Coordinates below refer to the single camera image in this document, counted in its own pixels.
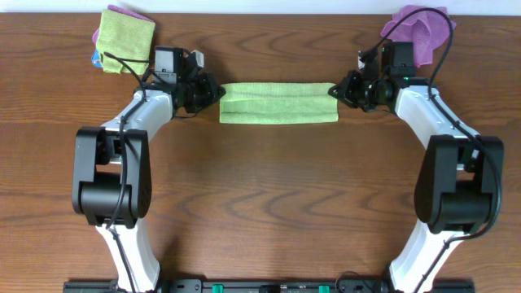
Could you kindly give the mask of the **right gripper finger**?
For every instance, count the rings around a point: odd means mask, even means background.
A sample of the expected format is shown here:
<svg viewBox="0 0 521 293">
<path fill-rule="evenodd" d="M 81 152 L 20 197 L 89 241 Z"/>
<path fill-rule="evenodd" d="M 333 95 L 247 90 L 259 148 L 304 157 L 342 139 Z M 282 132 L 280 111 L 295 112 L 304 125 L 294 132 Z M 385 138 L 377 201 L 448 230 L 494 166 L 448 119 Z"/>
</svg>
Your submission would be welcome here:
<svg viewBox="0 0 521 293">
<path fill-rule="evenodd" d="M 342 81 L 336 85 L 333 85 L 328 90 L 328 94 L 346 94 L 351 87 L 352 72 L 348 72 Z"/>
<path fill-rule="evenodd" d="M 338 102 L 342 103 L 343 105 L 350 107 L 350 101 L 346 99 L 341 94 L 336 93 L 335 91 L 328 93 L 331 97 L 335 98 Z"/>
</svg>

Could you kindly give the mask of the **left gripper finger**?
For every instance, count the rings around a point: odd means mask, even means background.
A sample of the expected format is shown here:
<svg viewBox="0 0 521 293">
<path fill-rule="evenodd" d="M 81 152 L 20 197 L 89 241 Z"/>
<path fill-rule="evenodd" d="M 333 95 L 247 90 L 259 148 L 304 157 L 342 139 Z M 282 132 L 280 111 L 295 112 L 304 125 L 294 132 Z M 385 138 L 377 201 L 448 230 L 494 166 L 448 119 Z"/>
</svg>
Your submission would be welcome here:
<svg viewBox="0 0 521 293">
<path fill-rule="evenodd" d="M 209 72 L 203 73 L 203 84 L 209 94 L 225 94 L 225 88 L 216 80 L 215 76 Z"/>
<path fill-rule="evenodd" d="M 204 98 L 203 109 L 211 107 L 213 104 L 217 103 L 224 95 L 225 91 L 210 92 Z"/>
</svg>

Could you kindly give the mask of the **green microfiber cloth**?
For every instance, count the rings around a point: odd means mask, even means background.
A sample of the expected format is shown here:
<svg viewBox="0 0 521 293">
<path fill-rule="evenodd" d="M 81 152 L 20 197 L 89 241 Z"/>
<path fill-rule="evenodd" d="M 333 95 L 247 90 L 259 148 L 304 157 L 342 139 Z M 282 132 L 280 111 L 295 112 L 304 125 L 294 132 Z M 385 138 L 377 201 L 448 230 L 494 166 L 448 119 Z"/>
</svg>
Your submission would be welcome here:
<svg viewBox="0 0 521 293">
<path fill-rule="evenodd" d="M 241 82 L 224 84 L 220 122 L 233 125 L 331 123 L 339 119 L 331 83 Z"/>
</svg>

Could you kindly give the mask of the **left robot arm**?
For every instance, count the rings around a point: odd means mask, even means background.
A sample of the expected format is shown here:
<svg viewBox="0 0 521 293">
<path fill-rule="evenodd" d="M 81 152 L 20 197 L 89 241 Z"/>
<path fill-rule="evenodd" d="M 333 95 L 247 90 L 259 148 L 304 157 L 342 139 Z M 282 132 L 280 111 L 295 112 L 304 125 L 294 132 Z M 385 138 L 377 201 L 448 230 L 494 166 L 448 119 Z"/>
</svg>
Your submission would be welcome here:
<svg viewBox="0 0 521 293">
<path fill-rule="evenodd" d="M 151 205 L 149 144 L 180 109 L 198 114 L 224 94 L 213 74 L 153 72 L 116 117 L 76 134 L 72 206 L 103 237 L 118 278 L 112 292 L 153 292 L 160 279 L 145 216 Z"/>
</svg>

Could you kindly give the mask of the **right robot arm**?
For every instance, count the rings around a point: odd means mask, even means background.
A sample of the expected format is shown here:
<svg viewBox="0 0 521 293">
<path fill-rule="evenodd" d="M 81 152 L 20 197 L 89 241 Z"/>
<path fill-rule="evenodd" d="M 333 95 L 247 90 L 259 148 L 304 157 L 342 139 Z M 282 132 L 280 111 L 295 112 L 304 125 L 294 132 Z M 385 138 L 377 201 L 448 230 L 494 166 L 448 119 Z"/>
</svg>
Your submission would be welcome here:
<svg viewBox="0 0 521 293">
<path fill-rule="evenodd" d="M 417 222 L 387 267 L 390 292 L 428 292 L 455 248 L 483 236 L 501 206 L 504 146 L 462 123 L 427 78 L 351 70 L 328 94 L 351 108 L 379 106 L 403 120 L 425 148 L 414 189 Z"/>
</svg>

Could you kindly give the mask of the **crumpled purple cloth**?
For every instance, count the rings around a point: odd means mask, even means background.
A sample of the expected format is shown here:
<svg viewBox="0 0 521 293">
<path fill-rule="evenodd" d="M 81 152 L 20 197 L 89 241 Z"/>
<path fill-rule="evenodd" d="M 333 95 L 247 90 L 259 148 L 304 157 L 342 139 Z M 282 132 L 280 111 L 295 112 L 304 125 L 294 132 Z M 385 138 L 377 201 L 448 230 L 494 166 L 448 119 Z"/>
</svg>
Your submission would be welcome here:
<svg viewBox="0 0 521 293">
<path fill-rule="evenodd" d="M 433 51 L 449 37 L 444 18 L 432 11 L 421 11 L 401 23 L 387 38 L 393 42 L 414 44 L 414 65 L 432 64 Z"/>
</svg>

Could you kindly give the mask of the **folded green cloth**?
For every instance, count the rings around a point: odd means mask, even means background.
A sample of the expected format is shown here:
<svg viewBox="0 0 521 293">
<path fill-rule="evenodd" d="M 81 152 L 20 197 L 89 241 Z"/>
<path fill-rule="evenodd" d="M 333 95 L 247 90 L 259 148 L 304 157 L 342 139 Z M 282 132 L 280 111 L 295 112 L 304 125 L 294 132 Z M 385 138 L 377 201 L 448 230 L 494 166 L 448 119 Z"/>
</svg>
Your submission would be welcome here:
<svg viewBox="0 0 521 293">
<path fill-rule="evenodd" d="M 143 75 L 148 67 L 144 60 L 149 59 L 154 31 L 153 21 L 104 9 L 95 43 L 103 70 L 108 73 L 130 73 L 121 63 L 108 58 L 108 52 L 119 59 L 126 59 L 125 62 L 139 76 Z"/>
</svg>

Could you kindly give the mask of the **folded blue cloth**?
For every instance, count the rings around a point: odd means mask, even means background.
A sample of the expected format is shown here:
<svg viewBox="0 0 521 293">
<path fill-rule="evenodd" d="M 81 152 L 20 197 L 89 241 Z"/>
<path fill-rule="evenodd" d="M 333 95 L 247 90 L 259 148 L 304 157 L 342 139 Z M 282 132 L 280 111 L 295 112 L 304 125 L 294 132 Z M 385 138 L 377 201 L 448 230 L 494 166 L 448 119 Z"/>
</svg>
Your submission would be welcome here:
<svg viewBox="0 0 521 293">
<path fill-rule="evenodd" d="M 95 50 L 93 52 L 92 56 L 91 56 L 91 63 L 96 68 L 102 68 L 103 67 L 102 61 L 101 61 L 101 58 L 100 58 L 100 55 L 99 55 L 99 52 L 97 50 Z"/>
</svg>

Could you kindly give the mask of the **folded purple cloth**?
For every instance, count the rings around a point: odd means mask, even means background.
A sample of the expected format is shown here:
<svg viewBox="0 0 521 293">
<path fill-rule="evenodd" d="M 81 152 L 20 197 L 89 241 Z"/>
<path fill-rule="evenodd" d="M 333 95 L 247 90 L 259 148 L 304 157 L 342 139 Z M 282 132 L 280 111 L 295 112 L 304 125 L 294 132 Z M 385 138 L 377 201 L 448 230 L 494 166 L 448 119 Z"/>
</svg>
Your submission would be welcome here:
<svg viewBox="0 0 521 293">
<path fill-rule="evenodd" d="M 119 7 L 119 6 L 115 6 L 115 5 L 110 4 L 110 5 L 107 6 L 107 9 L 108 9 L 109 11 L 114 11 L 114 12 L 117 12 L 117 13 L 120 13 L 120 14 L 123 14 L 123 15 L 127 15 L 127 16 L 134 17 L 134 18 L 136 18 L 136 19 L 140 19 L 140 20 L 145 20 L 145 21 L 153 22 L 153 20 L 147 18 L 146 16 L 144 16 L 144 15 L 140 15 L 140 14 L 138 14 L 137 12 L 131 11 L 131 10 L 126 9 L 126 8 L 123 8 L 123 7 Z M 99 32 L 100 32 L 100 28 L 98 28 L 98 29 L 94 32 L 94 34 L 93 34 L 93 36 L 92 36 L 92 42 L 93 42 L 94 44 L 97 43 L 97 40 L 98 40 L 98 37 L 99 37 Z"/>
</svg>

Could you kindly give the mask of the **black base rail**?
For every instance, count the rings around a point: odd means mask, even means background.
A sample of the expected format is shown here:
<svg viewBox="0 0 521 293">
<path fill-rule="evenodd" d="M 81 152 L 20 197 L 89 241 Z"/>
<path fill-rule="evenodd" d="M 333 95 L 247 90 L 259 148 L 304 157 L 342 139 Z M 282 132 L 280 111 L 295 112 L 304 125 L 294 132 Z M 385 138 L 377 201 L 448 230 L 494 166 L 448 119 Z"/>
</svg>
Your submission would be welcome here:
<svg viewBox="0 0 521 293">
<path fill-rule="evenodd" d="M 110 282 L 65 282 L 64 293 L 132 292 Z M 156 289 L 140 292 L 159 293 L 371 293 L 393 291 L 385 282 L 376 278 L 345 278 L 338 282 L 227 282 L 178 279 L 159 282 Z M 434 283 L 435 293 L 474 293 L 472 281 L 444 280 Z"/>
</svg>

